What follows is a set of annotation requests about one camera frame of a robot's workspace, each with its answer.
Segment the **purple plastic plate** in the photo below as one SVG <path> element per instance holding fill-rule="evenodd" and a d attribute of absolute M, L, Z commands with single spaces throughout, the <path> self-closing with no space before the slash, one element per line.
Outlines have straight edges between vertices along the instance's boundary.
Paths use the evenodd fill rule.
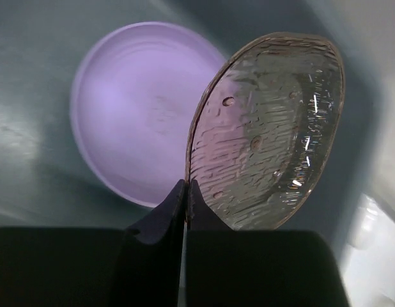
<path fill-rule="evenodd" d="M 99 40 L 70 95 L 75 143 L 114 193 L 154 208 L 185 172 L 191 121 L 225 63 L 207 39 L 167 22 L 139 22 Z"/>

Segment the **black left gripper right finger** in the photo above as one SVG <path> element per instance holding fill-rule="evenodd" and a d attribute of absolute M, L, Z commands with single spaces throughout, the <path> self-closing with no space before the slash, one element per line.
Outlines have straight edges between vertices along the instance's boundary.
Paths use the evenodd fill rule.
<path fill-rule="evenodd" d="M 341 277 L 310 231 L 234 231 L 189 184 L 187 306 L 340 306 Z"/>

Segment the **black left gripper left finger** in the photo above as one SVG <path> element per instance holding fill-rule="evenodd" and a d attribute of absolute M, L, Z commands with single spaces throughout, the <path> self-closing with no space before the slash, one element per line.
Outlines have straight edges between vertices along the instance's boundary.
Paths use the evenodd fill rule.
<path fill-rule="evenodd" d="M 0 306 L 176 306 L 185 196 L 123 230 L 0 227 Z"/>

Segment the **brown translucent square plate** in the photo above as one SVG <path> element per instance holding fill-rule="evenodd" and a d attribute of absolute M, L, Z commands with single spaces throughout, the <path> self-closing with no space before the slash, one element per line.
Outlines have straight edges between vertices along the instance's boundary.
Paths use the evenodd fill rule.
<path fill-rule="evenodd" d="M 274 230 L 326 165 L 345 99 L 337 47 L 310 34 L 256 38 L 218 71 L 190 125 L 185 177 L 233 230 Z"/>

